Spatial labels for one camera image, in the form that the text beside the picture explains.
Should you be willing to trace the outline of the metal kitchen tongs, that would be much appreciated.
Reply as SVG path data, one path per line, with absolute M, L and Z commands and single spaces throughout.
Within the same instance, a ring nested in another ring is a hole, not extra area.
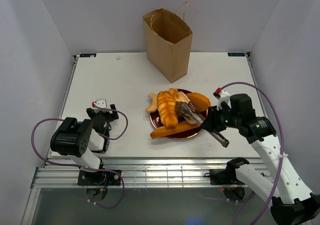
M 200 126 L 205 120 L 205 118 L 200 114 L 200 112 L 196 109 L 191 101 L 185 106 L 185 116 L 193 118 Z M 230 142 L 219 132 L 209 134 L 213 138 L 215 138 L 224 148 L 227 148 L 230 144 Z

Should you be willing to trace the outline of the chocolate croissant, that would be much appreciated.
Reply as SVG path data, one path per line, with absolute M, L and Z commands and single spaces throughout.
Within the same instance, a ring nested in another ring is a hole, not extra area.
M 185 108 L 188 104 L 182 101 L 175 102 L 175 113 L 178 117 L 184 117 L 186 115 Z

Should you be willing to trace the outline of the white iced long eclair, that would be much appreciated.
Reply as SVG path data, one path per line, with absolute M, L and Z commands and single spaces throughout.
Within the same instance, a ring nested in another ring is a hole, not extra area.
M 189 98 L 187 97 L 186 94 L 184 94 L 183 92 L 181 91 L 177 91 L 173 94 L 173 97 L 175 98 L 176 100 L 176 103 L 177 102 L 185 102 L 185 103 L 188 103 L 190 100 Z M 180 117 L 183 117 L 189 124 L 191 125 L 195 125 L 196 124 L 196 121 L 192 118 L 192 117 L 189 117 L 189 116 L 186 116 L 186 115 L 183 115 L 182 113 L 179 114 Z

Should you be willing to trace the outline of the large braided pastry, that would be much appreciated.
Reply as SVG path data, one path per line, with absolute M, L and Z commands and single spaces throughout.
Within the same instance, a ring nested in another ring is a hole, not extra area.
M 157 110 L 161 123 L 169 129 L 178 125 L 176 114 L 176 100 L 169 91 L 161 91 L 157 95 Z

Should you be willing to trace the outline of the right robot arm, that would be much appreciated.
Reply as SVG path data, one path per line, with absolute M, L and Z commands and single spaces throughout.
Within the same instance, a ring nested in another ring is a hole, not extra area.
M 238 130 L 258 153 L 274 179 L 271 183 L 241 157 L 230 160 L 225 169 L 226 179 L 250 187 L 267 202 L 278 225 L 299 225 L 320 213 L 320 196 L 302 181 L 285 153 L 277 132 L 264 116 L 257 116 L 251 98 L 245 94 L 230 95 L 225 90 L 213 94 L 218 103 L 208 109 L 201 128 L 209 132 L 223 147 L 229 141 L 221 134 L 227 128 Z

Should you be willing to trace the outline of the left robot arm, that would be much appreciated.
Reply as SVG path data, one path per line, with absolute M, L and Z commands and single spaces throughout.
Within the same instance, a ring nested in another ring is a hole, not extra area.
M 119 119 L 119 115 L 114 110 L 97 108 L 87 108 L 86 112 L 89 118 L 82 122 L 74 117 L 65 118 L 51 137 L 50 148 L 80 166 L 78 185 L 104 185 L 108 173 L 102 169 L 103 162 L 96 154 L 108 150 L 110 122 Z

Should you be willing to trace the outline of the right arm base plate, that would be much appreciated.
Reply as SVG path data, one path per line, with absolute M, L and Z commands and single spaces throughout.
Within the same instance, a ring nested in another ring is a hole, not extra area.
M 209 178 L 211 185 L 240 185 L 242 184 L 236 177 L 234 171 L 227 171 L 227 169 L 210 169 L 203 175 Z

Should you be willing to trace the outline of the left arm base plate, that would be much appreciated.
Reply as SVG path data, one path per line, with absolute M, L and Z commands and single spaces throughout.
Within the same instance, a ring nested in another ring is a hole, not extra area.
M 119 186 L 121 184 L 121 179 L 119 175 L 112 172 L 102 172 L 102 171 L 79 171 L 78 175 L 78 186 Z

